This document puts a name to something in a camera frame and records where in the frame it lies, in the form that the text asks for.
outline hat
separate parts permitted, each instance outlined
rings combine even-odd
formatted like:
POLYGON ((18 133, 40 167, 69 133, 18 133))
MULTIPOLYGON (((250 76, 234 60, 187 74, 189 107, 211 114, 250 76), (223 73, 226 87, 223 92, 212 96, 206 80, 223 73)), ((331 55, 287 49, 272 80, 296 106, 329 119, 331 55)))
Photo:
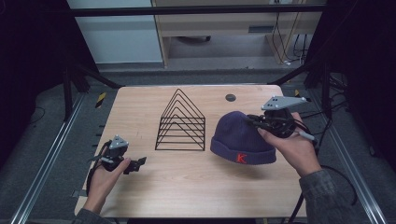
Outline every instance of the hat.
POLYGON ((216 155, 242 164, 259 165, 276 161, 276 150, 265 142, 247 116, 234 111, 224 115, 212 137, 210 150, 216 155))

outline gray sleeve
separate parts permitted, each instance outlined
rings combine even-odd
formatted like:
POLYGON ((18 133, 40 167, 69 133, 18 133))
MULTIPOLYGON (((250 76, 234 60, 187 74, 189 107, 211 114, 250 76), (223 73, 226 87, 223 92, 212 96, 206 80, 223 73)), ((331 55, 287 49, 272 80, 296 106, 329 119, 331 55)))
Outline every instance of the gray sleeve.
POLYGON ((327 171, 304 176, 300 186, 308 223, 359 223, 356 212, 337 190, 327 171))
POLYGON ((88 223, 111 224, 111 222, 100 217, 99 215, 82 208, 81 210, 79 210, 78 214, 76 215, 76 218, 72 221, 72 224, 88 224, 88 223))

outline light wood tabletop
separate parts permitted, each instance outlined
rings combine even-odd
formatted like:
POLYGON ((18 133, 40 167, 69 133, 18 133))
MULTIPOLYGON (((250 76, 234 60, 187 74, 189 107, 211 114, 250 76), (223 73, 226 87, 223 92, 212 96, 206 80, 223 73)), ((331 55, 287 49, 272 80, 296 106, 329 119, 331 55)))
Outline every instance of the light wood tabletop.
MULTIPOLYGON (((97 153, 118 134, 129 142, 124 157, 147 157, 147 161, 139 172, 121 175, 101 216, 289 217, 301 189, 299 176, 279 152, 275 163, 244 165, 226 161, 210 150, 211 138, 223 115, 235 110, 260 115, 261 106, 273 95, 282 95, 278 86, 121 88, 97 153), (229 94, 235 96, 234 101, 226 100, 229 94), (178 118, 187 115, 195 121, 192 123, 198 123, 196 131, 190 131, 197 135, 190 138, 195 144, 181 144, 186 149, 177 143, 169 144, 173 142, 165 141, 173 137, 169 130, 158 138, 163 133, 159 130, 166 128, 163 115, 170 114, 178 118)), ((79 197, 76 213, 85 201, 85 197, 79 197)), ((303 205, 298 217, 305 216, 303 205)))

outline person's left hand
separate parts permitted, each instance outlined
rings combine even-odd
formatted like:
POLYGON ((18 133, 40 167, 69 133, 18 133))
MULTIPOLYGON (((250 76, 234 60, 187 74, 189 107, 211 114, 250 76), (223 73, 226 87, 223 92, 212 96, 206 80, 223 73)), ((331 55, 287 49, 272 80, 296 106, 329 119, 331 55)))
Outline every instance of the person's left hand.
POLYGON ((112 172, 107 171, 105 167, 98 162, 98 168, 96 168, 92 176, 90 194, 83 208, 99 215, 105 204, 107 195, 114 188, 120 175, 128 167, 130 162, 130 158, 124 159, 112 172))

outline white wall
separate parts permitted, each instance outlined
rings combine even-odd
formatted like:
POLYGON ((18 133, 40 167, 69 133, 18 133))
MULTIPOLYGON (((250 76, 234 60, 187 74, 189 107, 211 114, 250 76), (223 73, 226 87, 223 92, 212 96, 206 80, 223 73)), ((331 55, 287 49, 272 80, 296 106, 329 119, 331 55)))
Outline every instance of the white wall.
MULTIPOLYGON (((71 8, 151 7, 150 0, 68 0, 71 8)), ((81 17, 78 26, 96 63, 161 63, 153 16, 81 17)))

